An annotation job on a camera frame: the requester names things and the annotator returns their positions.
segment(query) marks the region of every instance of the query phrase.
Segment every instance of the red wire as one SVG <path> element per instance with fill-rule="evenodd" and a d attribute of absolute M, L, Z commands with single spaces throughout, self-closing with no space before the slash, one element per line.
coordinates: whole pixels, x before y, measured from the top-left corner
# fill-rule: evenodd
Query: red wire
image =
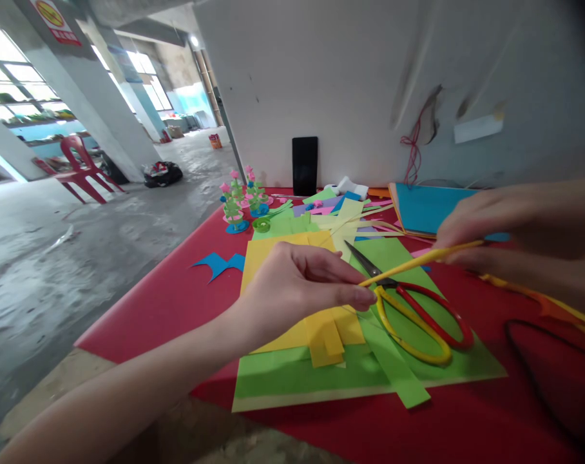
<path fill-rule="evenodd" d="M 411 188 L 415 182 L 417 181 L 417 173 L 421 167 L 421 151 L 417 146 L 417 139 L 419 138 L 419 129 L 421 126 L 421 115 L 423 114 L 423 110 L 419 114 L 419 118 L 417 118 L 417 122 L 413 127 L 413 132 L 411 133 L 410 137 L 406 135 L 400 137 L 400 143 L 402 145 L 410 145 L 410 155 L 408 156 L 408 167 L 407 167 L 407 174 L 404 176 L 404 184 Z"/>

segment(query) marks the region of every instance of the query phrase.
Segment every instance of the scissors handle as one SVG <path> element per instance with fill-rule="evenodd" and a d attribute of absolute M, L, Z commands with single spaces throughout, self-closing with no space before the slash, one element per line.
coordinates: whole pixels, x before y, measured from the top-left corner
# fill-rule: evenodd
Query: scissors handle
<path fill-rule="evenodd" d="M 389 335 L 391 335 L 391 337 L 396 341 L 396 343 L 400 345 L 407 353 L 409 353 L 411 356 L 417 358 L 420 361 L 432 365 L 447 364 L 452 359 L 452 351 L 449 349 L 447 343 L 445 343 L 445 341 L 415 312 L 411 311 L 409 308 L 400 304 L 400 302 L 398 302 L 395 298 L 391 297 L 391 295 L 389 295 L 381 286 L 375 288 L 374 293 L 376 294 L 376 308 L 378 309 L 378 314 L 381 318 L 381 322 L 383 322 L 383 325 L 385 326 L 387 332 L 389 332 Z M 394 330 L 393 326 L 389 322 L 389 319 L 387 319 L 383 299 L 385 299 L 391 306 L 393 306 L 400 313 L 406 316 L 413 324 L 418 326 L 430 337 L 432 337 L 432 339 L 438 344 L 438 346 L 440 346 L 442 352 L 441 355 L 432 356 L 431 354 L 422 353 L 421 351 L 410 345 L 408 342 L 402 340 L 400 335 L 397 334 L 397 332 Z"/>
<path fill-rule="evenodd" d="M 398 282 L 398 287 L 396 291 L 398 294 L 405 299 L 405 301 L 413 308 L 417 313 L 421 316 L 421 318 L 431 327 L 433 330 L 442 338 L 444 341 L 447 342 L 449 346 L 452 348 L 456 348 L 459 350 L 468 350 L 473 346 L 475 343 L 475 339 L 473 337 L 473 331 L 471 327 L 462 319 L 460 314 L 456 312 L 456 310 L 449 304 L 447 300 L 441 298 L 432 290 L 428 290 L 425 287 L 421 287 L 420 285 L 409 284 L 408 282 Z M 439 305 L 443 306 L 448 313 L 452 315 L 456 322 L 458 323 L 458 327 L 462 332 L 462 341 L 458 342 L 454 337 L 449 335 L 427 312 L 423 307 L 417 303 L 415 298 L 410 295 L 410 291 L 421 293 L 434 301 L 436 301 Z"/>

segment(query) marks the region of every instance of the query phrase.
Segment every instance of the scissors blade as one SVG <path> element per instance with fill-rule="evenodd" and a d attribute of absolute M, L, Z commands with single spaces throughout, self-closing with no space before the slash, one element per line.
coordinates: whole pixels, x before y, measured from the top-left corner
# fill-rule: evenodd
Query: scissors blade
<path fill-rule="evenodd" d="M 359 263 L 363 266 L 365 271 L 370 276 L 375 276 L 375 275 L 381 274 L 381 270 L 378 267 L 376 267 L 374 264 L 372 264 L 372 262 L 368 258 L 366 258 L 365 255 L 361 251 L 356 249 L 353 245 L 348 243 L 346 240 L 344 240 L 344 243 L 346 243 L 346 246 L 350 249 L 350 252 L 352 253 L 352 255 L 355 258 L 357 258 L 357 261 L 359 261 Z"/>

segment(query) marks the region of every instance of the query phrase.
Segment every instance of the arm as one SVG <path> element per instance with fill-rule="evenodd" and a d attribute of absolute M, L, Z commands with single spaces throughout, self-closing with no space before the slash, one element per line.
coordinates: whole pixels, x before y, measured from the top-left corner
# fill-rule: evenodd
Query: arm
<path fill-rule="evenodd" d="M 109 459 L 200 382 L 302 318 L 343 304 L 366 311 L 375 297 L 356 285 L 363 279 L 325 249 L 276 245 L 226 312 L 63 396 L 7 445 L 0 464 Z"/>
<path fill-rule="evenodd" d="M 454 253 L 447 264 L 553 296 L 585 313 L 585 179 L 482 191 L 458 203 L 435 247 L 509 232 L 517 250 Z"/>

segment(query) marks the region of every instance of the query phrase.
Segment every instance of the green paper coil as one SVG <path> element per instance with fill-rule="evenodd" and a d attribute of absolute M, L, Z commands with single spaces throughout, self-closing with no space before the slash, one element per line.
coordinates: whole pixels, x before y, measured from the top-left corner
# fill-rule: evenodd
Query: green paper coil
<path fill-rule="evenodd" d="M 269 232 L 269 229 L 271 229 L 271 223 L 269 222 L 269 219 L 267 219 L 267 218 L 256 219 L 252 223 L 252 226 L 254 227 L 254 230 L 256 232 L 259 232 L 259 233 Z"/>

